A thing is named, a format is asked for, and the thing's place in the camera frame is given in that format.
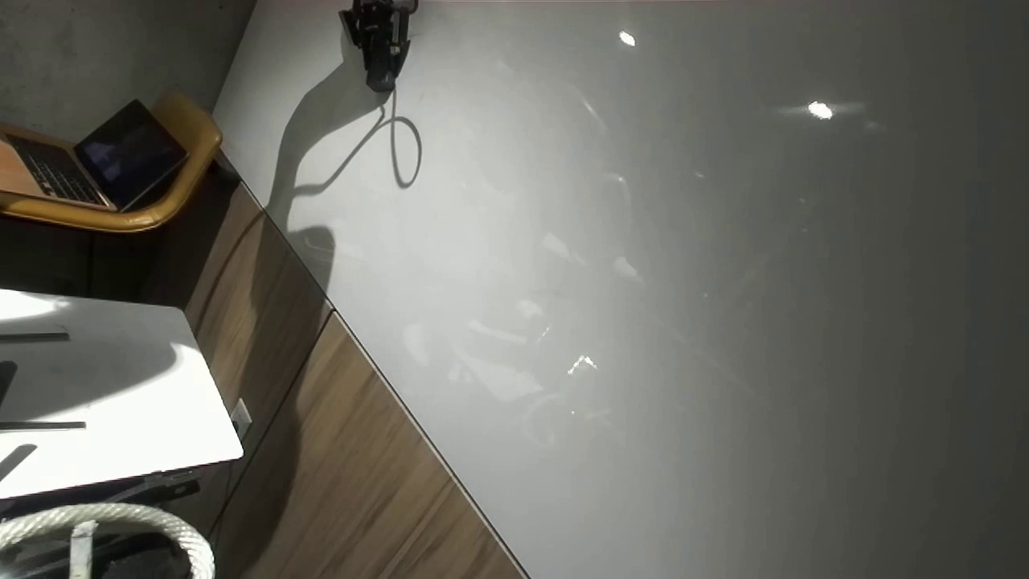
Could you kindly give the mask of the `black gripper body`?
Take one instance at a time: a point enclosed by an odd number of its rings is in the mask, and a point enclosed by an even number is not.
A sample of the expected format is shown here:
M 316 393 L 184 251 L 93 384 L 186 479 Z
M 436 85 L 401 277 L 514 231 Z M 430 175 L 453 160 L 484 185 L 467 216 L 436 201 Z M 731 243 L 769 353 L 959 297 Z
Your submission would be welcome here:
M 401 51 L 422 0 L 355 0 L 342 20 L 356 48 Z

